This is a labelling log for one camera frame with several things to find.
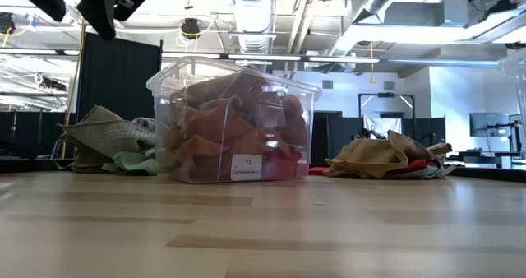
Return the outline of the pale grey towel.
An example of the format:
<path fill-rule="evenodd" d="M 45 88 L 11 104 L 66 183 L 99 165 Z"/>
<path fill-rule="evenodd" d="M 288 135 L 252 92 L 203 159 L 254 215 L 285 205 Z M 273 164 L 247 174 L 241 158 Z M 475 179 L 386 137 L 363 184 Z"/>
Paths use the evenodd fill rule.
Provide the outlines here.
<path fill-rule="evenodd" d="M 427 165 L 424 169 L 402 171 L 401 173 L 398 173 L 398 174 L 390 174 L 387 176 L 387 178 L 416 179 L 416 180 L 444 178 L 445 176 L 450 174 L 452 171 L 454 171 L 454 169 L 455 169 L 454 166 L 445 168 L 441 164 L 434 164 L 434 165 Z"/>

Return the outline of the mauve pink towel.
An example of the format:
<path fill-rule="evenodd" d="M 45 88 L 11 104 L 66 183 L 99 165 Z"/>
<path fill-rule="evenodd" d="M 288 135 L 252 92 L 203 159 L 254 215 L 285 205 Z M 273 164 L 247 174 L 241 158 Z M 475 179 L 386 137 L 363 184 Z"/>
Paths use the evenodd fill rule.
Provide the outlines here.
<path fill-rule="evenodd" d="M 301 100 L 284 88 L 273 87 L 268 79 L 237 72 L 192 84 L 172 94 L 173 98 L 178 96 L 183 96 L 186 105 L 198 111 L 230 104 L 252 126 L 273 128 L 290 145 L 309 143 Z"/>

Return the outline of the black ceiling device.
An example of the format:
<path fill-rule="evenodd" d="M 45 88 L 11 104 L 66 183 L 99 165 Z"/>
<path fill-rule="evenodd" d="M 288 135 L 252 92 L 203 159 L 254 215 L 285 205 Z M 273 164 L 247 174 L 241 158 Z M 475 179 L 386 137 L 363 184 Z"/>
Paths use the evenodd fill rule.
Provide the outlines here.
<path fill-rule="evenodd" d="M 15 30 L 15 23 L 11 12 L 0 12 L 0 34 L 10 35 Z"/>

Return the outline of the black table frame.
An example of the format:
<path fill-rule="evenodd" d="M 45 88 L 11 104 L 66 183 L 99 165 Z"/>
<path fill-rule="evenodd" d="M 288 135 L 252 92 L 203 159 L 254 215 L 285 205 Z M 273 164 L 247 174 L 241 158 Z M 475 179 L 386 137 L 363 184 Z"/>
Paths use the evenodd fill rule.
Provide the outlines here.
<path fill-rule="evenodd" d="M 58 171 L 59 167 L 72 164 L 74 159 L 9 159 L 0 158 L 0 174 Z M 526 170 L 520 169 L 485 169 L 456 167 L 450 176 L 476 178 L 502 182 L 526 183 Z"/>

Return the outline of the background black robot arms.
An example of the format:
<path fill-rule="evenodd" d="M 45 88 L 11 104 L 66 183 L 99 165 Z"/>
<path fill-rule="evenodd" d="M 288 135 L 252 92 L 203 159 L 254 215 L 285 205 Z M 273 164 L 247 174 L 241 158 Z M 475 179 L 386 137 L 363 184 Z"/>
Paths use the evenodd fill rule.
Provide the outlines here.
<path fill-rule="evenodd" d="M 363 128 L 361 131 L 357 132 L 356 134 L 351 134 L 350 139 L 374 139 L 374 140 L 386 140 L 387 137 L 380 134 L 379 132 L 368 130 L 366 128 Z"/>

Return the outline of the grey rectangular ceiling duct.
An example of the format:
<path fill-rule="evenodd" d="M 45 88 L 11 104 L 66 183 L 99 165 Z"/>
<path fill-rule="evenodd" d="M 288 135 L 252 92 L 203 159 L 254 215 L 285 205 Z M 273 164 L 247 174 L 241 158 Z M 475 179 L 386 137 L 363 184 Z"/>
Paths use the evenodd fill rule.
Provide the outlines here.
<path fill-rule="evenodd" d="M 438 3 L 394 2 L 385 11 L 385 25 L 465 27 L 468 2 L 444 0 Z"/>

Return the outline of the clothes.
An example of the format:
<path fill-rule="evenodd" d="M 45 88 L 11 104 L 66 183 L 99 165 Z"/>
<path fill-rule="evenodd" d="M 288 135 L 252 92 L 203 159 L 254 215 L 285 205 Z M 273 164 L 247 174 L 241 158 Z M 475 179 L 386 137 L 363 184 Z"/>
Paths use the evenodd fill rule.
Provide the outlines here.
<path fill-rule="evenodd" d="M 277 130 L 252 126 L 230 104 L 198 111 L 172 103 L 166 128 L 156 136 L 159 170 L 185 183 L 269 181 L 261 177 L 264 154 L 288 154 L 292 146 L 308 163 L 310 150 L 310 140 L 290 145 Z"/>

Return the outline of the beige tan towel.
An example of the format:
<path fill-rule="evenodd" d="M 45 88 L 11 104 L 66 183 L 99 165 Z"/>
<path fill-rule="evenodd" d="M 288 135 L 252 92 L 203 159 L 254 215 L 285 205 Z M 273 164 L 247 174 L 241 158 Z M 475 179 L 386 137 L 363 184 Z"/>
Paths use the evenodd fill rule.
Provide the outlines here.
<path fill-rule="evenodd" d="M 387 176 L 398 174 L 399 169 L 405 169 L 414 160 L 431 161 L 432 165 L 444 166 L 445 155 L 451 151 L 449 143 L 425 147 L 410 137 L 389 131 L 386 140 L 352 140 L 334 159 L 325 161 L 330 165 L 325 175 L 336 178 L 391 179 Z"/>

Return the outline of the black curtain panel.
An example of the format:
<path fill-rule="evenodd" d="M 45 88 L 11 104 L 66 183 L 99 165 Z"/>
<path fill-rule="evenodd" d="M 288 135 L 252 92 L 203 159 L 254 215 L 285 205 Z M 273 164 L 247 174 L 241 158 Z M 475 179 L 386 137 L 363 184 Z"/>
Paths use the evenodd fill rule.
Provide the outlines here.
<path fill-rule="evenodd" d="M 161 69 L 158 45 L 87 34 L 83 50 L 76 114 L 83 118 L 95 105 L 121 118 L 154 117 L 154 99 L 146 82 Z"/>

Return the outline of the clear plastic bin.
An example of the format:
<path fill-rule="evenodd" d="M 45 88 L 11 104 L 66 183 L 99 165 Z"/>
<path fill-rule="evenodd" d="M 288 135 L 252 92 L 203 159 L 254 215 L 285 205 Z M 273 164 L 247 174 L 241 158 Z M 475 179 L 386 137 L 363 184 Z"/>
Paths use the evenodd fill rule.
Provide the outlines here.
<path fill-rule="evenodd" d="M 526 48 L 499 61 L 499 68 L 507 80 L 514 82 L 521 125 L 518 138 L 521 140 L 521 156 L 526 159 Z"/>
<path fill-rule="evenodd" d="M 270 80 L 275 88 L 284 88 L 289 94 L 296 95 L 304 108 L 304 118 L 309 127 L 310 150 L 308 164 L 311 156 L 311 131 L 313 121 L 314 103 L 321 96 L 321 89 L 298 81 L 289 80 L 280 76 L 261 72 L 253 68 L 242 67 L 226 63 L 217 59 L 185 57 L 179 58 L 170 66 L 152 76 L 146 86 L 151 90 L 154 98 L 155 111 L 155 158 L 158 138 L 157 132 L 166 128 L 166 121 L 171 113 L 171 104 L 186 104 L 183 96 L 173 98 L 172 94 L 187 88 L 192 84 L 227 76 L 232 73 L 246 73 Z"/>

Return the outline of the white hanging sheet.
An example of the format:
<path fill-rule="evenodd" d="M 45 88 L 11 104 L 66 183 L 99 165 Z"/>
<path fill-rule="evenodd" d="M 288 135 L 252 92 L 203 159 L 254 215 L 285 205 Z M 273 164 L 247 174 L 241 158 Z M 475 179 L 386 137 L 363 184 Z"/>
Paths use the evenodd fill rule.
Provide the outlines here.
<path fill-rule="evenodd" d="M 402 133 L 402 119 L 401 118 L 375 118 L 364 116 L 363 127 L 371 133 L 375 139 L 383 139 L 388 137 L 388 132 Z"/>

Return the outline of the black partition panels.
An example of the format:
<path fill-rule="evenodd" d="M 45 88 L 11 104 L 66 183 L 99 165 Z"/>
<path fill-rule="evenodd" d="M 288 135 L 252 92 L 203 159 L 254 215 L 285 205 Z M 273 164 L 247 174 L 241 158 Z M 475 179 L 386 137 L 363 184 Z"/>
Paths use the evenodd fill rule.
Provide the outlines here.
<path fill-rule="evenodd" d="M 445 140 L 445 118 L 403 118 L 401 131 L 423 146 Z M 311 167 L 327 166 L 325 159 L 334 158 L 360 132 L 360 118 L 344 118 L 341 112 L 315 111 L 311 143 Z"/>

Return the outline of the dark olive towel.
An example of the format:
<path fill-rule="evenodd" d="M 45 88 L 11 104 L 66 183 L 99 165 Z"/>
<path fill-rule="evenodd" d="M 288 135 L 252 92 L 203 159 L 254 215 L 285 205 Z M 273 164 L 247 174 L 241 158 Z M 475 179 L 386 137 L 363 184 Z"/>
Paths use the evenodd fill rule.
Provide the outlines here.
<path fill-rule="evenodd" d="M 67 133 L 62 134 L 60 139 L 76 148 L 77 155 L 72 164 L 73 172 L 81 174 L 102 173 L 105 164 L 113 163 L 113 160 L 110 157 L 89 148 Z"/>

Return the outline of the black frame stand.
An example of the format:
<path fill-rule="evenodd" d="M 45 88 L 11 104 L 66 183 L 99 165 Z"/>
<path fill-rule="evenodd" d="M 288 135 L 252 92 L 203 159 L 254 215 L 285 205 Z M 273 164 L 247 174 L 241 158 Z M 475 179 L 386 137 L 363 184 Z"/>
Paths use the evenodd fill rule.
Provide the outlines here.
<path fill-rule="evenodd" d="M 381 92 L 381 93 L 359 93 L 358 94 L 358 117 L 362 117 L 362 98 L 363 97 L 377 97 L 377 98 L 394 98 L 399 97 L 411 110 L 412 119 L 416 118 L 416 98 L 413 95 L 408 94 L 395 94 L 392 92 Z"/>

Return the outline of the silver spiral ceiling duct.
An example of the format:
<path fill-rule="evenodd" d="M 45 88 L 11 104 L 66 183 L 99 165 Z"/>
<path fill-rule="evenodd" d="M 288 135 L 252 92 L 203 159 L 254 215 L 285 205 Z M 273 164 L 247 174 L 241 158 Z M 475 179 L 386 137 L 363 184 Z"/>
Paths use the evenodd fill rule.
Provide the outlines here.
<path fill-rule="evenodd" d="M 233 0 L 241 53 L 270 52 L 274 0 Z"/>

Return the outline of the grey and green cloths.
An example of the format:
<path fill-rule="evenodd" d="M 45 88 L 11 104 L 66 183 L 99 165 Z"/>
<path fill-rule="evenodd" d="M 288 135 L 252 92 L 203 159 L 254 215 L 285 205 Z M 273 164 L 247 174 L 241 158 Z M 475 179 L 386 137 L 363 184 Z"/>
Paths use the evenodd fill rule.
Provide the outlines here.
<path fill-rule="evenodd" d="M 155 147 L 154 131 L 127 120 L 62 125 L 62 129 L 83 146 L 107 157 L 120 151 L 141 153 Z"/>

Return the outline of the background dark table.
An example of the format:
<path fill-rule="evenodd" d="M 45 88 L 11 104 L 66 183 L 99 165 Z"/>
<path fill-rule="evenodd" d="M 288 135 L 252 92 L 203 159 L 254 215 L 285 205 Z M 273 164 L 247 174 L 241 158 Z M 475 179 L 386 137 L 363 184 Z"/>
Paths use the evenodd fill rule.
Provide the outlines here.
<path fill-rule="evenodd" d="M 502 168 L 502 159 L 519 157 L 517 151 L 497 151 L 494 153 L 484 151 L 461 151 L 457 155 L 449 155 L 446 160 L 450 162 L 463 162 L 467 164 L 491 164 L 497 169 Z"/>

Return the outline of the computer monitor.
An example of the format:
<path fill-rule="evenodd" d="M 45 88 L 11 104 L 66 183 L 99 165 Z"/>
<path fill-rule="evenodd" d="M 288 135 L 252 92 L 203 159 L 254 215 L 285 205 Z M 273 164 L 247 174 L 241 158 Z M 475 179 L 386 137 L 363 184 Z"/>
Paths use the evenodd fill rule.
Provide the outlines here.
<path fill-rule="evenodd" d="M 503 113 L 470 113 L 471 137 L 507 137 L 510 134 L 510 118 Z"/>

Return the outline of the yellow hanging pendant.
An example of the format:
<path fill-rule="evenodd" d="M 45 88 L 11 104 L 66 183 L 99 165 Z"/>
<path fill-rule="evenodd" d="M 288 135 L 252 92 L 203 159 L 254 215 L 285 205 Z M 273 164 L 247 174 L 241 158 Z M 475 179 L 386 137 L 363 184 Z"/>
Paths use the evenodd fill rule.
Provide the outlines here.
<path fill-rule="evenodd" d="M 369 52 L 370 52 L 370 57 L 374 58 L 374 55 L 373 55 L 373 42 L 370 42 L 370 44 L 369 44 Z M 374 77 L 374 72 L 375 72 L 375 64 L 373 62 L 373 63 L 371 63 L 371 80 L 370 80 L 370 82 L 372 84 L 376 84 L 376 79 Z"/>

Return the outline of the light green towel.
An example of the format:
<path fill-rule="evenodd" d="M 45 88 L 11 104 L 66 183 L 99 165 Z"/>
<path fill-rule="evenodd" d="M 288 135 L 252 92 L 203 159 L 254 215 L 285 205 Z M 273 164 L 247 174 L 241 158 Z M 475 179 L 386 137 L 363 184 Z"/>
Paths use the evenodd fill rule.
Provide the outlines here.
<path fill-rule="evenodd" d="M 112 159 L 118 171 L 124 174 L 153 176 L 158 172 L 155 158 L 143 153 L 119 151 Z"/>

